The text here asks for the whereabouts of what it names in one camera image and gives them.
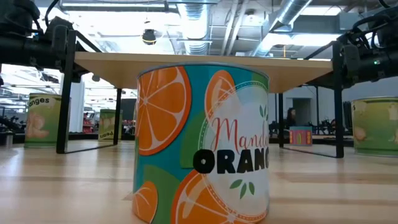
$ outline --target wooden floor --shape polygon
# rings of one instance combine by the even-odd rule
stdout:
[[[131,141],[67,155],[0,148],[0,223],[141,223],[131,215],[133,164]],[[337,160],[273,145],[270,172],[262,223],[398,223],[398,158],[348,148]]]

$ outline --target mandarin orange can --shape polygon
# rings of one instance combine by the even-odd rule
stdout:
[[[181,63],[138,77],[132,211],[147,223],[258,223],[269,211],[269,78]]]

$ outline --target black metal frame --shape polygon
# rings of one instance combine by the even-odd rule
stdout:
[[[119,139],[119,122],[120,122],[120,108],[121,108],[121,95],[122,89],[118,88],[118,94],[116,97],[116,114],[114,120],[114,135],[113,143],[105,146],[97,146],[88,149],[78,149],[74,151],[67,150],[67,141],[69,133],[69,104],[70,104],[70,88],[72,85],[73,67],[75,66],[75,52],[76,52],[76,37],[81,38],[81,35],[76,30],[69,30],[68,33],[68,44],[67,44],[67,55],[65,58],[65,69],[63,72],[63,83],[62,83],[62,99],[61,99],[61,110],[60,118],[58,123],[58,134],[57,134],[57,154],[68,154],[74,152],[82,152],[93,149],[100,149],[104,147],[115,146],[118,144]],[[96,51],[99,51],[94,45],[90,46]]]
[[[332,158],[343,158],[344,157],[344,127],[343,127],[343,56],[340,54],[343,44],[338,41],[330,42],[328,45],[323,46],[316,50],[314,53],[309,55],[305,60],[308,60],[320,52],[326,50],[329,47],[333,47],[333,80],[334,80],[334,92],[335,92],[335,121],[336,121],[336,156],[328,154],[322,154],[317,152],[309,152],[299,149],[291,149],[284,147],[284,120],[283,120],[283,93],[279,94],[279,147],[290,151],[303,152],[307,154],[314,154],[319,156],[326,156]],[[318,87],[317,87],[317,126],[319,126],[319,105],[318,105]]]

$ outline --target security camera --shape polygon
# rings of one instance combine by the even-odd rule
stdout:
[[[155,45],[156,44],[155,30],[145,29],[144,34],[142,35],[142,41],[146,45]]]

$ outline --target person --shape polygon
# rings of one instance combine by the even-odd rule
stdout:
[[[291,126],[296,126],[296,110],[293,108],[287,110],[286,127],[289,129]]]

